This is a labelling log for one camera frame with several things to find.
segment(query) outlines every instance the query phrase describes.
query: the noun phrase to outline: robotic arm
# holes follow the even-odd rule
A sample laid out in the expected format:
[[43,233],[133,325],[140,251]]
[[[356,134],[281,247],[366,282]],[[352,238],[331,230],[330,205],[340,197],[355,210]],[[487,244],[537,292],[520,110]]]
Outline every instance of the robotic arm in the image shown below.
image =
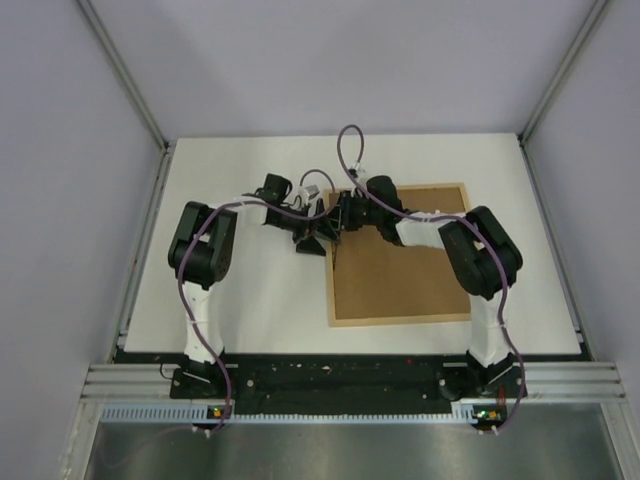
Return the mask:
[[[371,195],[399,212],[410,213],[412,217],[438,216],[437,213],[404,209],[393,182],[387,176],[371,178],[367,181],[366,188]],[[394,245],[428,246],[447,252],[457,280],[470,297],[471,343],[467,363],[475,390],[489,391],[492,382],[511,369],[513,355],[497,320],[500,296],[496,293],[502,289],[500,274],[489,253],[485,248],[477,246],[475,237],[464,225],[452,220],[417,222],[402,218],[357,190],[341,192],[335,207],[322,218],[291,218],[286,213],[308,217],[313,211],[315,217],[324,212],[324,204],[316,187],[300,187],[296,196],[300,199],[299,205],[293,206],[284,203],[291,191],[289,180],[268,174],[263,187],[238,201],[256,202],[257,198],[277,206],[280,212],[266,209],[260,204],[243,204],[235,210],[220,212],[186,261],[183,278],[187,301],[198,323],[208,325],[204,331],[205,339],[216,353],[222,352],[224,344],[217,320],[209,318],[209,304],[215,301],[211,286],[221,281],[229,269],[237,226],[271,225],[290,231],[297,252],[324,256],[325,250],[318,240],[339,243],[342,231],[355,231],[365,225],[372,225],[384,240]],[[175,270],[176,276],[187,247],[213,210],[214,208],[197,202],[189,202],[185,206],[169,250],[169,265]],[[487,207],[477,207],[464,214],[464,217],[489,241],[504,267],[508,285],[513,285],[516,273],[522,267],[522,256],[500,223]],[[189,323],[190,320],[187,319],[189,336],[185,353],[191,360],[211,362],[211,357],[195,338]],[[456,396],[455,392],[450,394],[451,399],[456,399]]]

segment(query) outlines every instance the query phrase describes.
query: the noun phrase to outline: cork board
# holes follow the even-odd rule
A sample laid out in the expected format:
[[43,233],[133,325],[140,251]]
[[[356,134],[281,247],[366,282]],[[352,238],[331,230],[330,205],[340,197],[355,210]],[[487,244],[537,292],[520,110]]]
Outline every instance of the cork board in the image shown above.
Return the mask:
[[[328,194],[330,204],[334,194]],[[469,210],[463,184],[398,187],[405,208],[422,212]],[[470,319],[468,294],[444,250],[397,247],[375,227],[343,232],[327,254],[329,325],[353,327]]]

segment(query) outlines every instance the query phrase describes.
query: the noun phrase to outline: wooden frame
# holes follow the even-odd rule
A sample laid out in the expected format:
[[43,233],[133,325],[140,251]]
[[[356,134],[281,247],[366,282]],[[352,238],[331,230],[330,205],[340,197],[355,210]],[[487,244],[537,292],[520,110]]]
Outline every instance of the wooden frame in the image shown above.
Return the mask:
[[[458,189],[464,210],[471,208],[469,197],[463,183],[442,183],[429,185],[410,185],[397,187],[398,192],[407,190],[429,190],[429,189]],[[325,192],[325,201],[329,201],[330,191]],[[376,326],[376,325],[405,325],[418,323],[441,323],[441,322],[460,322],[468,321],[471,318],[470,312],[450,313],[450,314],[429,314],[429,315],[411,315],[411,316],[384,316],[384,317],[367,317],[367,318],[336,318],[336,295],[334,282],[334,251],[328,249],[326,260],[327,268],[327,307],[329,313],[330,327],[360,327],[360,326]]]

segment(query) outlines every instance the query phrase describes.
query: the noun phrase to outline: metal rail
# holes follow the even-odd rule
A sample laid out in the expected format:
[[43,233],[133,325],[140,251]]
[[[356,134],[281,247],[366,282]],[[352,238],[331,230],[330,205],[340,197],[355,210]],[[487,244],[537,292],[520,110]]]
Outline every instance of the metal rail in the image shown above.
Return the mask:
[[131,274],[127,278],[125,288],[118,302],[118,322],[116,330],[112,334],[111,348],[107,352],[105,358],[106,361],[111,361],[116,347],[124,347],[124,342],[126,341],[126,331],[129,328],[131,313],[133,312],[138,288],[140,287],[140,281],[142,280],[142,270],[149,251],[149,246],[151,245],[151,235],[158,217],[158,209],[160,208],[160,202],[162,201],[164,186],[167,182],[167,177],[169,176],[171,161],[173,160],[173,152],[174,147],[169,146],[167,151],[160,157],[158,170],[156,171],[156,178],[149,195],[149,200],[147,201],[142,226],[136,237],[136,249],[133,260],[130,264]]
[[95,7],[90,0],[73,0],[73,3],[78,7],[82,18],[85,20],[89,30],[98,42],[98,46],[100,47],[100,50],[102,50],[102,53],[111,67],[116,80],[118,80],[118,83],[122,87],[122,90],[131,103],[131,106],[136,111],[138,117],[140,117],[144,127],[147,129],[158,148],[161,151],[166,150],[168,147],[167,139],[160,130],[160,126],[153,118],[151,110],[147,106],[147,102],[142,97],[138,86],[133,80],[122,56],[116,49],[113,40],[111,40],[111,36],[102,23]]
[[591,10],[589,10],[589,13],[587,14],[587,18],[584,20],[584,23],[571,43],[569,50],[562,59],[558,70],[542,94],[542,97],[538,101],[536,108],[533,110],[524,130],[520,134],[521,145],[526,145],[536,132],[542,118],[547,113],[558,92],[569,78],[576,61],[582,52],[584,52],[589,40],[593,37],[593,34],[604,19],[610,4],[611,0],[596,0],[593,3]]
[[521,146],[520,150],[522,152],[522,158],[524,160],[527,174],[529,175],[531,187],[533,188],[536,203],[538,204],[538,209],[540,210],[540,215],[542,216],[547,239],[551,246],[551,253],[553,255],[556,268],[558,269],[558,276],[560,278],[562,291],[567,301],[567,306],[569,307],[569,313],[571,314],[574,326],[577,330],[579,330],[578,336],[580,340],[586,345],[589,354],[597,360],[598,352],[594,352],[589,343],[589,339],[591,338],[589,335],[589,329],[584,325],[584,322],[582,321],[582,319],[584,318],[584,314],[580,307],[580,302],[577,298],[577,294],[572,288],[574,282],[571,278],[569,269],[567,268],[567,257],[560,244],[560,241],[558,240],[558,233],[555,222],[553,221],[553,216],[551,214],[551,208],[549,207],[549,201],[547,200],[547,197],[540,186],[540,178],[533,161],[533,157],[531,156],[531,152],[529,151],[529,148],[527,146]]
[[[626,402],[626,395],[613,363],[532,362],[527,363],[525,368],[529,395],[523,403]],[[170,377],[173,369],[175,365],[164,365],[165,376]],[[81,402],[194,403],[189,400],[171,400],[170,389],[171,381],[160,375],[159,365],[92,365],[82,390]],[[485,401],[465,399],[461,403],[478,404]]]
[[602,413],[625,480],[640,480],[640,442],[628,403],[604,403]]

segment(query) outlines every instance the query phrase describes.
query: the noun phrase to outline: black plastic part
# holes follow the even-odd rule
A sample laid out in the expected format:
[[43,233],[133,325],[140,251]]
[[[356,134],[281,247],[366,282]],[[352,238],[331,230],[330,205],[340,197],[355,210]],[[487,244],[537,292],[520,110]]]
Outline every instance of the black plastic part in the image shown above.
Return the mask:
[[296,253],[306,253],[308,255],[318,255],[326,257],[327,251],[318,240],[313,237],[300,240],[296,245]]
[[117,364],[182,365],[188,357],[184,353],[127,352],[122,347],[116,347],[112,360]]
[[272,205],[280,205],[291,193],[292,188],[288,179],[268,173],[262,187],[256,190],[256,196]]
[[[370,178],[367,181],[367,191],[386,205],[400,212],[405,212],[395,185],[386,175]],[[351,192],[341,192],[338,196],[337,206],[331,212],[330,218],[334,225],[338,225],[338,231],[352,232],[365,225],[372,225],[376,227],[384,240],[394,245],[402,245],[396,230],[396,224],[400,221],[400,217],[357,192],[355,196]]]
[[[168,254],[169,266],[174,269],[176,278],[189,244],[213,211],[214,209],[198,202],[189,202],[184,207]],[[184,281],[197,283],[208,290],[226,276],[231,265],[236,220],[237,213],[233,211],[223,210],[218,213],[205,231],[209,235],[208,241],[199,240],[187,259]]]
[[[502,225],[487,207],[474,208],[465,218],[478,228],[496,251],[507,274],[507,283],[513,285],[517,271],[522,268],[522,255]],[[478,249],[478,239],[460,222],[449,222],[438,231],[462,288],[471,295],[491,300],[502,289],[502,282],[487,249]]]
[[473,428],[483,432],[499,428],[508,417],[506,405],[499,404],[475,406],[473,413],[477,420],[472,424]]
[[503,388],[508,398],[518,395],[518,379],[521,378],[520,367],[513,364],[513,355],[496,365],[482,367],[469,353],[460,366],[443,368],[438,374],[440,394],[450,400],[461,398],[489,397],[493,398]]
[[[461,394],[477,397],[462,355],[223,354],[229,365],[235,413],[394,415],[450,413],[439,380],[460,379]],[[506,397],[518,392],[517,372],[503,375]],[[190,362],[176,373],[171,398],[225,396],[217,366]]]
[[173,371],[169,397],[173,399],[225,398],[226,385],[220,369],[210,363],[186,360]]
[[[279,208],[281,210],[284,210],[285,212],[289,212],[299,216],[307,216],[309,212],[308,206],[302,210],[295,210],[285,205],[281,205]],[[276,227],[281,230],[292,232],[294,234],[294,238],[296,236],[304,236],[305,232],[310,227],[310,222],[308,220],[299,220],[297,218],[292,218],[288,215],[284,215],[271,209],[267,211],[267,218],[264,224],[271,225],[272,227]]]

